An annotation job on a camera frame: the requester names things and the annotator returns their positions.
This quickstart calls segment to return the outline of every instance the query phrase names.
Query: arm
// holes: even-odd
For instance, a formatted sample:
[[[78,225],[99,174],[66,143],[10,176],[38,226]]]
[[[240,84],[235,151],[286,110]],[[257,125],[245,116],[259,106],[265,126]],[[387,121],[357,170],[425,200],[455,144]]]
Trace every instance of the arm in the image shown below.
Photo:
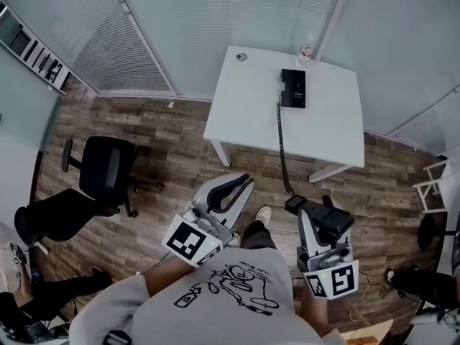
[[[34,298],[32,295],[32,289],[30,286],[30,278],[26,271],[25,263],[19,265],[19,271],[21,272],[21,286],[13,293],[14,301],[18,308],[30,303]]]
[[[85,305],[72,321],[70,342],[75,345],[102,344],[111,330],[124,329],[137,309],[153,295],[192,271],[192,266],[173,257],[142,275],[109,286]]]
[[[149,295],[152,297],[161,290],[192,272],[195,268],[181,258],[174,256],[142,273]]]
[[[315,298],[306,282],[304,282],[303,286],[299,316],[312,326],[320,337],[329,334],[333,330],[329,326],[328,301]]]

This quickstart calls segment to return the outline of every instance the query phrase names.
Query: coiled phone cord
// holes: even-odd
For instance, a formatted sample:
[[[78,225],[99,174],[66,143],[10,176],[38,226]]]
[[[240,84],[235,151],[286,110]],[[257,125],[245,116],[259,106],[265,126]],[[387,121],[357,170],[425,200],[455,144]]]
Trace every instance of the coiled phone cord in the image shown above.
[[[282,127],[281,127],[281,94],[277,102],[277,112],[278,112],[278,137],[280,140],[280,159],[281,159],[281,172],[282,172],[282,182],[285,184],[286,192],[295,194],[294,188],[289,183],[288,170],[286,169],[286,159],[285,159],[285,146],[282,141]]]

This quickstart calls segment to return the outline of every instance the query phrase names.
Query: white chair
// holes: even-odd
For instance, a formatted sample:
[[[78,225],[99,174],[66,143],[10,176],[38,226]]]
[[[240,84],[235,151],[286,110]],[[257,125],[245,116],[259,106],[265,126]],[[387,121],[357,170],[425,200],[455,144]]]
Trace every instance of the white chair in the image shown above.
[[[417,189],[418,195],[420,196],[420,200],[422,201],[423,213],[447,212],[451,207],[452,200],[456,193],[455,177],[460,176],[460,172],[454,174],[452,171],[450,162],[454,160],[454,158],[451,158],[424,167],[423,169],[428,173],[428,177],[430,178],[430,180],[413,185],[413,187]],[[440,167],[443,165],[445,165],[445,167],[441,177],[439,179],[433,179],[431,170],[435,167]],[[433,189],[434,195],[441,196],[444,208],[428,209],[425,199],[431,188]]]

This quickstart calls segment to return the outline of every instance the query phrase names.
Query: chair armrest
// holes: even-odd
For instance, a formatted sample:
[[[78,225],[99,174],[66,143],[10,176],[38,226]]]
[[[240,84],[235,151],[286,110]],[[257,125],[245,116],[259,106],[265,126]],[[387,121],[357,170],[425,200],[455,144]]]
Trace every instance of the chair armrest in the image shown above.
[[[63,159],[61,160],[60,168],[64,173],[69,171],[69,165],[76,167],[77,169],[81,168],[81,162],[74,159],[70,154],[72,153],[73,140],[68,139],[65,142]]]

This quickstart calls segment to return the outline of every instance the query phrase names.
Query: black office chair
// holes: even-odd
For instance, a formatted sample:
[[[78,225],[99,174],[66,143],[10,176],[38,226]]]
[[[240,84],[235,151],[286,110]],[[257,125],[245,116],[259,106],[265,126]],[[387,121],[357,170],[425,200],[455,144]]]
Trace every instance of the black office chair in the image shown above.
[[[149,147],[136,148],[131,142],[110,137],[89,137],[86,141],[81,162],[70,156],[73,142],[65,143],[62,169],[69,165],[80,169],[80,189],[93,198],[98,205],[117,207],[124,204],[129,217],[136,217],[137,211],[129,206],[127,188],[134,186],[139,192],[136,179],[130,176],[132,165],[139,154],[148,153]]]
[[[94,216],[113,216],[117,207],[99,205],[73,189],[53,197],[20,207],[14,215],[17,233],[28,247],[33,247],[43,237],[55,242],[65,242],[77,234]]]

